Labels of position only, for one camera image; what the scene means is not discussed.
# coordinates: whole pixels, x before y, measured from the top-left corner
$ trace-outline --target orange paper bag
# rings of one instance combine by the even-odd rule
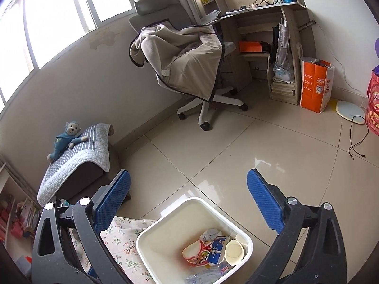
[[[317,113],[326,108],[332,93],[334,66],[317,58],[301,58],[300,106]]]

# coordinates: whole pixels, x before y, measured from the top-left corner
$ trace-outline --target cable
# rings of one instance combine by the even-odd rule
[[[321,28],[321,26],[320,26],[319,23],[317,23],[317,25],[318,25],[318,27],[321,29],[321,31],[323,31],[324,38],[325,38],[325,41],[326,41],[326,46],[328,47],[329,52],[331,53],[331,55],[333,56],[333,58],[334,58],[338,63],[340,63],[340,65],[341,65],[341,67],[342,67],[343,78],[344,78],[344,80],[345,80],[345,83],[346,83],[348,86],[350,86],[350,88],[352,88],[353,90],[358,91],[358,92],[359,92],[359,95],[362,96],[362,103],[361,103],[361,105],[360,105],[360,107],[361,107],[361,106],[363,105],[364,96],[362,95],[362,93],[361,93],[360,90],[358,90],[358,89],[352,87],[352,86],[347,82],[347,79],[346,79],[346,73],[345,73],[345,68],[343,67],[343,65],[342,65],[342,63],[340,62],[340,60],[338,60],[338,58],[336,58],[336,57],[334,56],[332,50],[330,50],[330,47],[329,47],[329,44],[328,44],[328,43],[329,43],[329,38],[326,37],[326,34],[325,34],[323,28]]]
[[[253,6],[253,5],[259,6],[259,5],[261,5],[262,3],[264,3],[264,2],[266,2],[266,5],[274,5],[274,4],[278,3],[279,0],[273,0],[273,1],[272,1],[272,4],[270,4],[270,2],[268,2],[268,0],[255,0],[255,1],[253,2],[253,4],[250,4],[250,5],[249,5],[249,7],[250,7],[250,6]]]
[[[362,155],[362,154],[360,154],[359,152],[357,152],[357,151],[355,150],[354,147],[356,147],[357,145],[361,144],[361,143],[365,140],[365,138],[367,137],[367,135],[368,135],[368,133],[369,133],[367,122],[366,122],[366,120],[363,118],[363,119],[365,120],[365,124],[366,124],[366,127],[367,127],[367,133],[366,133],[366,135],[363,137],[362,141],[360,141],[360,142],[358,142],[358,143],[356,143],[356,144],[353,145],[352,140],[351,140],[351,128],[353,127],[353,120],[354,120],[354,117],[360,117],[360,118],[363,118],[363,117],[360,116],[360,115],[356,115],[356,116],[353,116],[353,118],[351,119],[351,126],[350,126],[350,145],[351,145],[351,147],[349,148],[349,155],[350,155],[351,159],[353,159],[353,160],[354,160],[354,157],[352,156],[352,154],[351,154],[351,152],[350,152],[351,149],[353,149],[354,152],[356,152],[359,156],[361,156],[361,157],[363,157],[363,158],[366,158],[365,155]]]

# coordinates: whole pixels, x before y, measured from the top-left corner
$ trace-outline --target chair backrest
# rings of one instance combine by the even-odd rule
[[[191,24],[190,17],[180,4],[170,4],[169,0],[142,0],[135,2],[137,15],[129,18],[129,23],[137,32],[152,23],[169,19],[176,29]]]

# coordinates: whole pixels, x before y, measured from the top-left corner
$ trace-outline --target desk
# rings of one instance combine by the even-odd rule
[[[272,95],[271,82],[274,77],[273,64],[268,62],[267,67],[267,81],[268,88],[270,90],[270,98],[275,100],[282,100],[292,104],[299,104],[301,95],[301,66],[299,52],[296,49],[298,44],[301,44],[300,33],[298,25],[296,24],[294,11],[303,10],[306,11],[306,7],[301,4],[283,3],[274,4],[257,9],[251,9],[247,12],[226,15],[220,18],[220,24],[224,41],[232,41],[236,44],[237,49],[230,55],[225,57],[224,64],[221,73],[224,77],[230,81],[230,83],[237,88],[237,90],[243,89],[252,81],[252,75],[249,66],[249,60],[256,60],[258,58],[269,59],[267,53],[243,53],[239,51],[238,43],[241,41],[241,36],[245,35],[250,40],[259,41],[254,37],[261,37],[262,33],[265,33],[266,37],[269,37],[271,33],[272,39],[272,27],[280,23],[284,18],[287,21],[289,27],[289,43],[291,46],[294,73],[295,73],[295,96],[293,99],[288,97],[285,100],[278,99],[277,95]]]

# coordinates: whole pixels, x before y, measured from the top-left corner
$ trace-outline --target office chair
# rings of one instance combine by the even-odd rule
[[[180,4],[169,4],[168,0],[142,0],[135,3],[135,8],[137,15],[131,17],[129,19],[129,23],[137,33],[140,33],[143,27],[149,26],[155,22],[161,22],[165,19],[168,19],[172,26],[174,26],[176,29],[183,29],[191,25],[190,18],[184,8]],[[233,42],[224,42],[224,46],[224,56],[227,56],[236,49],[236,46]],[[173,92],[179,93],[168,88],[166,85],[164,85],[164,83],[160,81],[158,81],[158,84]],[[216,90],[213,101],[225,104],[234,104],[238,106],[242,111],[248,110],[247,104],[243,103],[241,100],[223,96],[223,94],[227,92],[231,92],[232,95],[237,94],[237,90],[233,87],[224,87],[222,89]],[[208,112],[209,103],[203,101],[202,99],[195,98],[190,103],[179,108],[178,117],[180,120],[184,120],[186,118],[184,112],[195,108],[200,104],[202,104],[202,108],[198,124],[204,131],[207,131],[210,129],[210,124],[204,119]]]

